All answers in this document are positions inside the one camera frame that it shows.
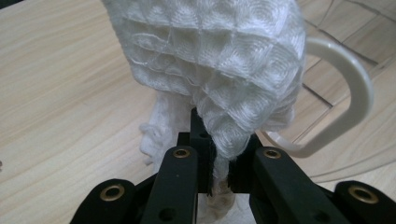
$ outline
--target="mug handle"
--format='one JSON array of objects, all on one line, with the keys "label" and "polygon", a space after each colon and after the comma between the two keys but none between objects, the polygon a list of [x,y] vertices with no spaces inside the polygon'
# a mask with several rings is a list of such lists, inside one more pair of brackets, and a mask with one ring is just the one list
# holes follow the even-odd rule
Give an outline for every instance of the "mug handle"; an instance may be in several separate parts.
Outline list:
[{"label": "mug handle", "polygon": [[307,38],[307,54],[329,62],[344,77],[350,89],[350,105],[346,112],[317,134],[306,145],[296,145],[279,133],[264,132],[264,136],[276,147],[286,150],[291,156],[306,158],[332,140],[361,122],[373,106],[372,82],[358,60],[342,47],[325,40]]}]

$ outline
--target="white cloth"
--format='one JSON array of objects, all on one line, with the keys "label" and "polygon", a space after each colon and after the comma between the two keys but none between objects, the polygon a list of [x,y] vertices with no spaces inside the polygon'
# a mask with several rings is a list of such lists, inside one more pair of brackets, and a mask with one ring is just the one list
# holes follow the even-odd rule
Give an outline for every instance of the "white cloth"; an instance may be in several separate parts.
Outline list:
[{"label": "white cloth", "polygon": [[194,106],[217,147],[217,183],[255,130],[290,124],[305,44],[294,0],[103,2],[134,78],[159,91],[142,126],[155,169]]}]

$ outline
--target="white handle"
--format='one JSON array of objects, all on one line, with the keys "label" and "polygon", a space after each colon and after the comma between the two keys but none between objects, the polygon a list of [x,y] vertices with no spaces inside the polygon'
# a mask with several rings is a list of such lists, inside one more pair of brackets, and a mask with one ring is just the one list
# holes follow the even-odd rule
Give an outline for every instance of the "white handle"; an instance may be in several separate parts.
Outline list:
[{"label": "white handle", "polygon": [[300,158],[312,155],[361,122],[369,114],[374,98],[373,85],[365,69],[342,47],[315,38],[308,38],[306,46],[307,54],[324,59],[343,75],[350,89],[351,102],[346,112],[304,146],[291,143],[279,133],[264,133],[274,146]]}]

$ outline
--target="white mug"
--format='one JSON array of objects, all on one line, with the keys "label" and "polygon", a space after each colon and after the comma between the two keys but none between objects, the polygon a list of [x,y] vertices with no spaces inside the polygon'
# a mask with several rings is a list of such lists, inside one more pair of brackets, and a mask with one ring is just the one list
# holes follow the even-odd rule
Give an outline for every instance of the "white mug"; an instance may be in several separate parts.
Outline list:
[{"label": "white mug", "polygon": [[300,158],[312,155],[360,123],[369,114],[374,98],[373,85],[367,72],[359,61],[341,46],[321,39],[308,38],[306,51],[307,54],[327,61],[343,75],[350,89],[351,101],[346,112],[305,145],[293,144],[279,133],[264,133],[274,146]]}]

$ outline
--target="light wood surface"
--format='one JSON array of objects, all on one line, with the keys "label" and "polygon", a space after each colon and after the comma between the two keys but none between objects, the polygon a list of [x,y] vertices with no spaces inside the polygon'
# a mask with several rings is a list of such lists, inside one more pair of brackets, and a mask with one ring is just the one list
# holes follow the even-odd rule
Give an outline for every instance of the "light wood surface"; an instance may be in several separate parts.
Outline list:
[{"label": "light wood surface", "polygon": [[[0,223],[68,223],[102,181],[137,184],[150,176],[138,127],[149,120],[155,92],[133,80],[99,0],[24,1],[0,10],[0,30]],[[375,77],[375,112],[365,123],[297,160],[309,174],[395,143],[395,64]],[[291,137],[314,134],[347,106],[346,98],[328,111],[322,102],[310,103],[314,98],[302,92],[302,117]],[[333,153],[334,147],[340,149]],[[396,199],[395,169],[394,162],[351,178]]]}]

